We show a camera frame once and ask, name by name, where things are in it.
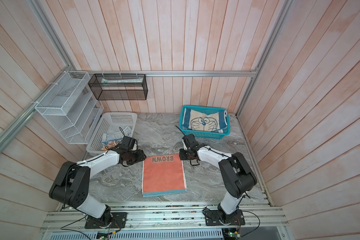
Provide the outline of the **small patterned cloth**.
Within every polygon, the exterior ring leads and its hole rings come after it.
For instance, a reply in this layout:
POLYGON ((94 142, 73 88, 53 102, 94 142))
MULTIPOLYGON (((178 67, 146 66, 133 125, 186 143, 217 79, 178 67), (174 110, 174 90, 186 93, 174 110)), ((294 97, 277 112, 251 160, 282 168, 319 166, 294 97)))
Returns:
POLYGON ((101 140, 101 150, 106 151, 107 149, 115 147, 122 141, 124 136, 132 136, 132 129, 129 126, 125 127, 124 129, 119 127, 119 131, 115 133, 103 134, 101 140))

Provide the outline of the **red orange towel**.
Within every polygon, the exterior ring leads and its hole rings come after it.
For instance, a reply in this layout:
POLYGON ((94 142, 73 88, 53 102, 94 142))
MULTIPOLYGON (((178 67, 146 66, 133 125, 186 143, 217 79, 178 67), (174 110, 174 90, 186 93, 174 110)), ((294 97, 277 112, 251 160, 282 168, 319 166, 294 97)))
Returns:
POLYGON ((184 166, 179 154, 148 157, 143 161, 144 198, 180 194, 186 191, 184 166))

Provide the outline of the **white laundry basket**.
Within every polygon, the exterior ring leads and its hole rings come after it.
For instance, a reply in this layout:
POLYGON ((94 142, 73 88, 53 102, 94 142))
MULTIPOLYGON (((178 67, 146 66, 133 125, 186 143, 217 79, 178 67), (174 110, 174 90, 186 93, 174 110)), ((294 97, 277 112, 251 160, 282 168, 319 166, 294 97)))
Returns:
POLYGON ((90 140, 86 151, 90 156, 101 154, 101 140, 103 134, 111 134, 119 131, 119 127, 124 129, 129 126, 132 129, 132 136, 135 130, 138 115, 136 113, 105 113, 100 118, 90 140))

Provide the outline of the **teal plastic basket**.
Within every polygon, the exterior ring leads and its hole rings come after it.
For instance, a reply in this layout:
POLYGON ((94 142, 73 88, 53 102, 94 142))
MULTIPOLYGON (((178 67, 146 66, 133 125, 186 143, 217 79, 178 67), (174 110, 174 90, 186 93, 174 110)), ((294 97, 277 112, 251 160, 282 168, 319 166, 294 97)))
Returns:
POLYGON ((192 110, 195 110, 195 111, 207 114, 207 115, 216 113, 218 111, 225 110, 225 109, 222 109, 222 108, 214 108, 214 107, 202 107, 202 106, 184 105, 182 107, 181 115, 180 115, 180 119, 179 119, 179 128, 185 135, 193 134, 195 137, 199 137, 199 138, 222 139, 223 137, 230 134, 229 115, 227 115, 228 127, 223 131, 223 133, 201 132, 201 131, 192 131, 192 130, 184 129, 183 126, 182 126, 182 120, 183 120, 185 108, 190 108, 192 110))

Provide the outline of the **blue patterned towel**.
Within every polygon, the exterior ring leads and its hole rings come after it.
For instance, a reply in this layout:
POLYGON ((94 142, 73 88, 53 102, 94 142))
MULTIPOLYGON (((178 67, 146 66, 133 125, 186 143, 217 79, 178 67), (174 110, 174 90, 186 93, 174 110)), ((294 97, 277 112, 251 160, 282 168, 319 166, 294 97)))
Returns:
POLYGON ((186 130, 223 133, 228 127, 227 111, 204 114, 190 108, 185 108, 182 126, 186 130))

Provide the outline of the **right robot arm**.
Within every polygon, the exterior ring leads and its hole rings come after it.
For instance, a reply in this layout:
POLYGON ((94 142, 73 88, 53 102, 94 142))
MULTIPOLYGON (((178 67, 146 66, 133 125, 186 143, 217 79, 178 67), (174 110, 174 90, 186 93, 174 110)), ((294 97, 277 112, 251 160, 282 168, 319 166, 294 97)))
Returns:
POLYGON ((239 210, 242 197, 258 183, 244 155, 223 153, 206 144, 200 144, 192 134, 182 138, 184 147, 179 155, 182 161, 202 161, 219 168, 226 194, 218 206, 221 221, 228 220, 239 210))

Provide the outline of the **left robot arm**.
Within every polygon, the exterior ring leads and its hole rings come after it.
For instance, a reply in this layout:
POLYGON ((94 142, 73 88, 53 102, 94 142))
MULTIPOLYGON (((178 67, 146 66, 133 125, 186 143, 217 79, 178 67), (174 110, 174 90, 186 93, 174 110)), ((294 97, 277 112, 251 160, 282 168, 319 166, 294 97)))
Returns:
POLYGON ((105 228, 111 224, 111 209, 89 194, 91 178, 109 167, 118 164, 129 167, 146 158, 136 139, 123 137, 120 143, 107 147, 98 156, 76 163, 65 162, 51 186, 49 197, 86 214, 105 228))

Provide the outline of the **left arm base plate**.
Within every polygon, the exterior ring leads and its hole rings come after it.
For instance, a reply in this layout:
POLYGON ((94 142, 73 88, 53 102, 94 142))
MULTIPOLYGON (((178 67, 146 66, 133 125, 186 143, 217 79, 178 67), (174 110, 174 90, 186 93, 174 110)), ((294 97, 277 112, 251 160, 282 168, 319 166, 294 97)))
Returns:
POLYGON ((123 229, 126 225, 127 216, 127 212, 106 212, 98 219, 88 216, 85 229, 106 229, 109 227, 123 229))

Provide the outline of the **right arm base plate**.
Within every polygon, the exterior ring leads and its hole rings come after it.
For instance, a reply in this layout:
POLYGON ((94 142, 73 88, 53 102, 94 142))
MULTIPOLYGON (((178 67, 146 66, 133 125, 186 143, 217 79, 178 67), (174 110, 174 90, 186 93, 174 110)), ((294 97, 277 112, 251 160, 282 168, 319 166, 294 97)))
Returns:
POLYGON ((203 209, 202 211, 207 226, 243 226, 245 219, 243 212, 237 209, 227 215, 223 210, 203 209))

